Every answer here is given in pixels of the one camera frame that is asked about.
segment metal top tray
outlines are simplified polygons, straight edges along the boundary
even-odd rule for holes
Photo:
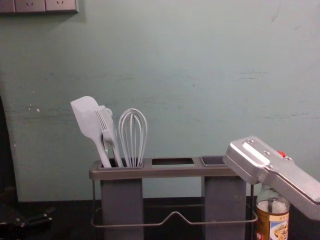
[[[213,156],[217,161],[205,163],[207,157],[182,158],[145,158],[142,167],[102,167],[95,161],[90,170],[91,180],[124,180],[141,178],[177,177],[230,177],[238,176],[234,171],[221,164],[223,156]]]

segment utensil holder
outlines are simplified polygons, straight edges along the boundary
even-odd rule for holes
[[[100,161],[94,162],[89,170],[93,186],[91,225],[104,229],[104,240],[144,240],[144,228],[162,226],[172,216],[179,216],[188,225],[203,226],[205,240],[244,240],[245,224],[254,223],[258,217],[252,212],[255,218],[246,220],[246,183],[222,159],[223,156],[146,158],[142,167],[113,168],[103,168]],[[177,177],[202,177],[202,221],[192,222],[173,211],[161,222],[144,223],[142,179]],[[104,225],[96,223],[99,209],[95,206],[95,181],[101,184]]]
[[[200,159],[205,167],[227,167],[222,156],[202,156]],[[247,184],[239,176],[204,176],[201,184],[202,218],[205,222],[246,219]],[[202,230],[205,240],[245,239],[244,223],[205,225]]]

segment whisk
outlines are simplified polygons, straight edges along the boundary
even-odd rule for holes
[[[145,116],[134,108],[124,111],[119,120],[119,137],[127,167],[142,166],[147,135],[148,124]]]

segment light green wall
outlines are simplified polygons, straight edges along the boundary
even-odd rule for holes
[[[86,0],[76,15],[0,17],[20,201],[91,197],[98,159],[70,102],[148,119],[148,157],[222,155],[256,135],[320,180],[320,1]],[[198,196],[199,179],[144,182]]]

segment power outlet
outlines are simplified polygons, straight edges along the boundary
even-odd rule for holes
[[[40,13],[46,11],[45,0],[15,0],[17,13]]]
[[[15,13],[15,1],[14,0],[0,0],[0,13]]]
[[[47,12],[78,12],[77,0],[45,0]]]

